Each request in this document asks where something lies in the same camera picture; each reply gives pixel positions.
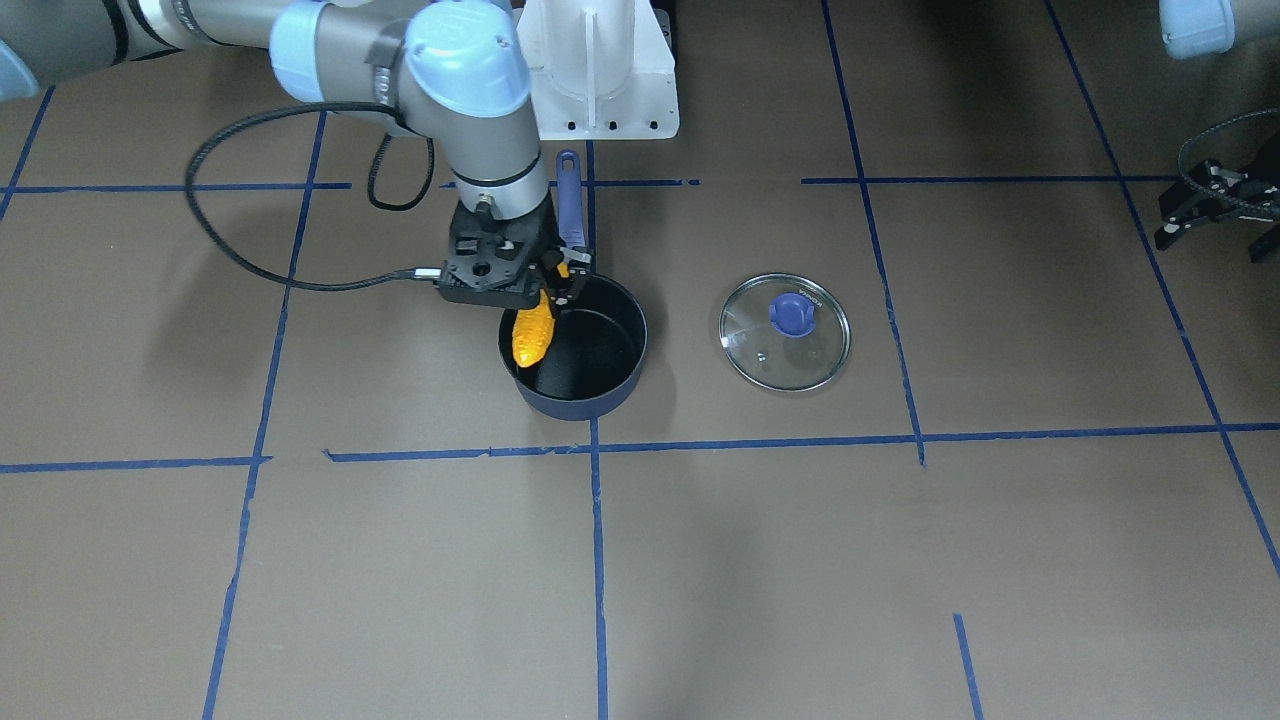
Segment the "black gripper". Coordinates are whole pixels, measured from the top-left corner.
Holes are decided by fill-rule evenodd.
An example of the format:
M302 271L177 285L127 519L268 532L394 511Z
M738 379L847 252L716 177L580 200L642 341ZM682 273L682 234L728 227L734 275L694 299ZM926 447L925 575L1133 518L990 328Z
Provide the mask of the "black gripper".
M440 296L453 304L535 307L539 291L563 309L577 301L593 273L588 249L559 249L554 204L541 201L515 219L495 219L488 206L454 205Z

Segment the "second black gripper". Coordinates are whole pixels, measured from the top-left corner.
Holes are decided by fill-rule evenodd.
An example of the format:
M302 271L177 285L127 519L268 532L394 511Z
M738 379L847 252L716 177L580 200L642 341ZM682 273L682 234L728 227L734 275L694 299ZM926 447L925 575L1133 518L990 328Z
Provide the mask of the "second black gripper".
M1277 161L1256 158L1242 170L1230 170L1212 159L1193 167L1158 196L1162 225L1155 247L1170 249L1189 231L1210 223L1262 222L1270 228L1251 243L1252 263L1275 263L1279 255Z

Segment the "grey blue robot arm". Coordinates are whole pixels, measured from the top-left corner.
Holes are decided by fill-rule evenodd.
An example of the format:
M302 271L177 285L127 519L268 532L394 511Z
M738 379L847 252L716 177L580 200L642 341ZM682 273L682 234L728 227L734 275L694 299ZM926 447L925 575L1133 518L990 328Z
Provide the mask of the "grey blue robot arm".
M343 292L428 281L456 304L552 313L582 292L591 258L561 237L532 106L532 81L506 1L5 1L3 99L196 47L266 51L294 104L238 120L195 152L183 192L198 225L238 266L291 288ZM460 200L438 269L305 283L242 258L196 196L212 150L239 132L311 113L352 114L388 138L444 152Z

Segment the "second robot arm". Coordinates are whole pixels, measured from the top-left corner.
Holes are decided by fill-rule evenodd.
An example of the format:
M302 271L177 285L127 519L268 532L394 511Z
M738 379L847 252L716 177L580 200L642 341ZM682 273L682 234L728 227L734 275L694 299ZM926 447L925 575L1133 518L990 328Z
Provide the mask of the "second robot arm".
M1275 1L1161 1L1158 15L1166 54L1175 60L1224 54L1243 44L1275 37L1279 28ZM1161 227L1155 232L1158 251L1169 250L1201 225L1261 222L1268 229L1248 247L1249 260L1277 261L1277 136L1271 135L1240 170L1212 158L1190 163L1197 145L1234 126L1263 118L1277 118L1277 109L1265 108L1219 122L1181 143L1175 156L1178 179L1158 197Z

